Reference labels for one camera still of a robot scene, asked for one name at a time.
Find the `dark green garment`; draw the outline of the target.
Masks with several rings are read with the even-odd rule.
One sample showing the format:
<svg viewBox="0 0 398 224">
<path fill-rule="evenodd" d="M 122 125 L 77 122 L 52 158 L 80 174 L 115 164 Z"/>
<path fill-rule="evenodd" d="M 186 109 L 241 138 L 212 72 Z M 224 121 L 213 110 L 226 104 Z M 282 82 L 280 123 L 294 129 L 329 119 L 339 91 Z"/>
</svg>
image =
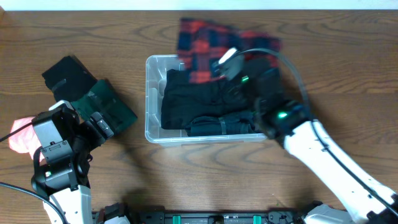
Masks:
<svg viewBox="0 0 398 224">
<path fill-rule="evenodd" d="M 98 80 L 79 100 L 71 102 L 81 118 L 86 121 L 98 112 L 109 124 L 114 134 L 119 134 L 132 125 L 137 116 L 114 91 L 106 80 Z"/>
</svg>

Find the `dark teal garment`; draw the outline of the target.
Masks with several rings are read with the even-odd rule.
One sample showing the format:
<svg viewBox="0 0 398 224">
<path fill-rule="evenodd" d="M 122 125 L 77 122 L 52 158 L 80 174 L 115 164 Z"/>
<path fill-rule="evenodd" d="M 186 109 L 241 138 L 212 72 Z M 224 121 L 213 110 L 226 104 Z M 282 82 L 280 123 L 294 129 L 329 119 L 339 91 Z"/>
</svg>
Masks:
<svg viewBox="0 0 398 224">
<path fill-rule="evenodd" d="M 256 134 L 259 128 L 254 123 L 252 111 L 238 111 L 221 117 L 201 116 L 185 127 L 189 137 Z"/>
</svg>

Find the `large black garment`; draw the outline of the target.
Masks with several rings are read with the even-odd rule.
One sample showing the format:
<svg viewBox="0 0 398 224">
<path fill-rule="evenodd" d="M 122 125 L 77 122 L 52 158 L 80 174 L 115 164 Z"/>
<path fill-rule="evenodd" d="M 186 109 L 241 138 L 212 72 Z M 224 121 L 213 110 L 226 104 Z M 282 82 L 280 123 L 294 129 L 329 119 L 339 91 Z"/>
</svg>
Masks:
<svg viewBox="0 0 398 224">
<path fill-rule="evenodd" d="M 197 117 L 220 117 L 247 109 L 247 102 L 225 79 L 196 84 L 189 82 L 184 71 L 167 72 L 160 119 L 163 129 L 184 129 Z"/>
</svg>

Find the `pink garment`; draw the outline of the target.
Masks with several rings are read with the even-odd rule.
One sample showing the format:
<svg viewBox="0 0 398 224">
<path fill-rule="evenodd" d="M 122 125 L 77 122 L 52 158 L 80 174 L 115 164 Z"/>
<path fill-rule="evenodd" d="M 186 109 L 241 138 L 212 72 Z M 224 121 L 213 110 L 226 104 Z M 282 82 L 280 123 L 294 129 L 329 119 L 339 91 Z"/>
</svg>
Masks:
<svg viewBox="0 0 398 224">
<path fill-rule="evenodd" d="M 33 116 L 17 119 L 13 122 L 11 132 L 23 127 L 33 120 Z M 32 125 L 24 128 L 9 139 L 9 147 L 19 154 L 29 154 L 31 159 L 34 158 L 34 152 L 41 147 L 41 143 L 32 127 Z"/>
</svg>

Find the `red navy plaid garment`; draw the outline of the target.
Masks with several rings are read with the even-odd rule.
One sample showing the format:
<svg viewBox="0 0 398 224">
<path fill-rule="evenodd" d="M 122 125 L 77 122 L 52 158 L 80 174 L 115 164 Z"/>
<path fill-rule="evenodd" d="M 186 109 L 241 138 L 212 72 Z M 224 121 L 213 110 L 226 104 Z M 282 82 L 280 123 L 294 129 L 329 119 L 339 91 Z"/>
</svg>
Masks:
<svg viewBox="0 0 398 224">
<path fill-rule="evenodd" d="M 185 64 L 190 83 L 219 80 L 213 65 L 231 48 L 262 48 L 278 52 L 281 41 L 265 32 L 241 30 L 201 19 L 180 19 L 177 55 Z"/>
</svg>

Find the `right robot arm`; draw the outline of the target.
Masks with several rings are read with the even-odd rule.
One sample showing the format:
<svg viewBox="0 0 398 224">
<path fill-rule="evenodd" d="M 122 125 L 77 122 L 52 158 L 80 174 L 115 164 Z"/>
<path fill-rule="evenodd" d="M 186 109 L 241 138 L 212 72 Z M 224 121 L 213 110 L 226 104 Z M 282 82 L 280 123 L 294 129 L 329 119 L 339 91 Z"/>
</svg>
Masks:
<svg viewBox="0 0 398 224">
<path fill-rule="evenodd" d="M 313 203 L 298 222 L 397 223 L 397 193 L 360 168 L 303 104 L 287 96 L 278 69 L 264 59 L 242 57 L 217 60 L 213 67 L 233 84 L 233 93 L 252 105 L 261 131 L 304 163 L 345 208 Z"/>
</svg>

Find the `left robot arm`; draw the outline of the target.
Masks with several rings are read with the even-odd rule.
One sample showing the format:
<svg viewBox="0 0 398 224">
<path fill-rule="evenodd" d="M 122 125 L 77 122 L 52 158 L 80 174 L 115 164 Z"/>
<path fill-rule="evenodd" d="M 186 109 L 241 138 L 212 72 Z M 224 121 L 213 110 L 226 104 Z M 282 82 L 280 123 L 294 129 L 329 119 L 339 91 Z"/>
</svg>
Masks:
<svg viewBox="0 0 398 224">
<path fill-rule="evenodd" d="M 81 123 L 69 108 L 39 114 L 32 126 L 41 147 L 34 152 L 32 187 L 49 200 L 52 223 L 92 223 L 88 171 L 91 152 L 113 136 L 103 115 L 95 112 Z"/>
</svg>

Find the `clear plastic storage container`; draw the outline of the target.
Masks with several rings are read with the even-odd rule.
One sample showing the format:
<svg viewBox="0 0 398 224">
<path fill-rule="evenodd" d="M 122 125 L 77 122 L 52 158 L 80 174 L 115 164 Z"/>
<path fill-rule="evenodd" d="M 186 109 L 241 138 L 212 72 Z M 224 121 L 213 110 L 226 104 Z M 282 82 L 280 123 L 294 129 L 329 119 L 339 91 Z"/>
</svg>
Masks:
<svg viewBox="0 0 398 224">
<path fill-rule="evenodd" d="M 162 129 L 162 100 L 167 84 L 167 71 L 171 69 L 184 69 L 184 63 L 176 55 L 151 55 L 146 60 L 145 137 L 149 142 L 167 147 L 220 142 L 261 142 L 266 139 L 261 133 L 189 137 L 184 130 Z"/>
</svg>

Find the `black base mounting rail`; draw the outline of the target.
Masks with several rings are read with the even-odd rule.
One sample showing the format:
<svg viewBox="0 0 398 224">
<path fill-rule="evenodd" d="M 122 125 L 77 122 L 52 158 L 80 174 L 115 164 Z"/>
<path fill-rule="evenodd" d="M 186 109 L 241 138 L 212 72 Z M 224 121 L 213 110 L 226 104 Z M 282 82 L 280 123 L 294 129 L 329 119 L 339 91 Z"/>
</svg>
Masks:
<svg viewBox="0 0 398 224">
<path fill-rule="evenodd" d="M 126 218 L 132 224 L 268 224 L 303 223 L 310 211 L 293 208 L 269 210 L 167 210 L 163 206 L 129 206 L 115 203 L 92 212 L 94 223 L 111 223 L 112 219 Z"/>
</svg>

